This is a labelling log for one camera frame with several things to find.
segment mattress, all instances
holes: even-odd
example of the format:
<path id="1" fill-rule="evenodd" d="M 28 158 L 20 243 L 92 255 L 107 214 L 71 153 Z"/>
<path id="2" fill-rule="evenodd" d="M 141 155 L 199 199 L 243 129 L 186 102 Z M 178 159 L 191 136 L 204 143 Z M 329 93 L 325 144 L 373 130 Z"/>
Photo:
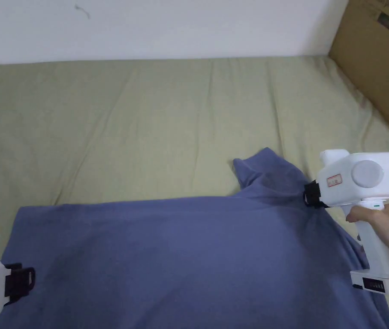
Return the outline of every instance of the mattress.
<path id="1" fill-rule="evenodd" d="M 231 195 L 264 147 L 311 179 L 389 126 L 327 57 L 0 66 L 0 254 L 21 206 Z"/>

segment finger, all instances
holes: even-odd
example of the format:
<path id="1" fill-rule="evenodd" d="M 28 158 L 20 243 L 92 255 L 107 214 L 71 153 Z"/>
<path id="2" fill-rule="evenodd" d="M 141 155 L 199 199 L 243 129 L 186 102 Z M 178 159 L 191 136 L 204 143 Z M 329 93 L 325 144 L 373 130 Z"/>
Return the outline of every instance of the finger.
<path id="1" fill-rule="evenodd" d="M 364 208 L 362 206 L 354 206 L 347 216 L 347 221 L 355 223 L 357 221 L 371 222 L 376 214 L 376 210 Z"/>

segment gray circular button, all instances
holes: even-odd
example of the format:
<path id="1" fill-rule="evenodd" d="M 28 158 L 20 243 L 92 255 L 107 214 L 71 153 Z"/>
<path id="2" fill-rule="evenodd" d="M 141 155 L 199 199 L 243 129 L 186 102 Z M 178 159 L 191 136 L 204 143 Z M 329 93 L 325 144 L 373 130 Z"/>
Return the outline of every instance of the gray circular button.
<path id="1" fill-rule="evenodd" d="M 375 187 L 379 185 L 383 178 L 383 169 L 374 161 L 359 161 L 353 167 L 352 178 L 353 181 L 360 187 Z"/>

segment blue fabric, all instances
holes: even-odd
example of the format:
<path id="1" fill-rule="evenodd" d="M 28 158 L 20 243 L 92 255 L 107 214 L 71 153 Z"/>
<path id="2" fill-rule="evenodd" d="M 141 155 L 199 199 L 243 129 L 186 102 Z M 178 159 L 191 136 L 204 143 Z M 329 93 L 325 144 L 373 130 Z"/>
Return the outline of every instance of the blue fabric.
<path id="1" fill-rule="evenodd" d="M 24 207 L 3 262 L 36 269 L 0 328 L 389 328 L 366 264 L 306 178 L 264 149 L 232 197 Z"/>

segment gripper handle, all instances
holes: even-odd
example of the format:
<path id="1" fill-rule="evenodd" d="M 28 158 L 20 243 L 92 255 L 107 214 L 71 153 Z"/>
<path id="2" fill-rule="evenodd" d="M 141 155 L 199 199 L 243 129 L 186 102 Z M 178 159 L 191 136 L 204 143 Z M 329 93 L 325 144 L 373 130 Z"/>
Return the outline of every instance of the gripper handle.
<path id="1" fill-rule="evenodd" d="M 384 209 L 383 200 L 363 201 L 341 206 L 341 208 L 347 216 L 355 205 L 374 210 Z M 380 240 L 369 223 L 358 221 L 356 228 L 370 264 L 370 273 L 381 278 L 389 278 L 389 248 Z"/>

